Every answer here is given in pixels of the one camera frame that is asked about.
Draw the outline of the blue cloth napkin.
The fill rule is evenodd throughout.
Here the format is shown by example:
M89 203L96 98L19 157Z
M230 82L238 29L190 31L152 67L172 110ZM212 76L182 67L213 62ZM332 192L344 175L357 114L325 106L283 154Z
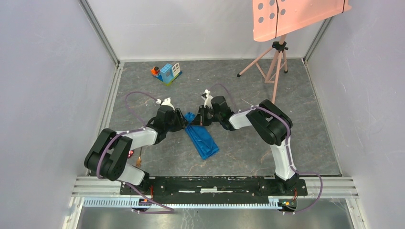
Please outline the blue cloth napkin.
M211 134L204 126L191 124L195 117L196 115L191 112L188 112L185 115L186 121L189 122L185 128L185 131L195 146L201 159L206 160L219 152L219 146L215 143Z

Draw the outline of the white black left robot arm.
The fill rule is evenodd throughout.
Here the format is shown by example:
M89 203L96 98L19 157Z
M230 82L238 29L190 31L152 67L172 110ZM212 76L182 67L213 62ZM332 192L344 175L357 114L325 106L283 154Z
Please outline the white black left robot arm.
M150 188L148 173L127 162L130 151L156 145L168 132L183 130L188 123L179 108L162 105L145 127L122 132L105 128L86 155L84 166L101 178L130 183L138 194L145 194Z

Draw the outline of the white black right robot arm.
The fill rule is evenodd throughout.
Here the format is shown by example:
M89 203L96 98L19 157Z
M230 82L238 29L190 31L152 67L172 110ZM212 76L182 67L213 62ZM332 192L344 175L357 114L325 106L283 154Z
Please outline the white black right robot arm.
M287 195L295 189L299 175L288 146L293 123L273 102L265 99L259 105L234 112L223 96L216 96L211 99L211 106L199 107L197 115L191 119L190 124L210 126L215 122L228 131L253 127L261 139L270 145L276 166L277 191Z

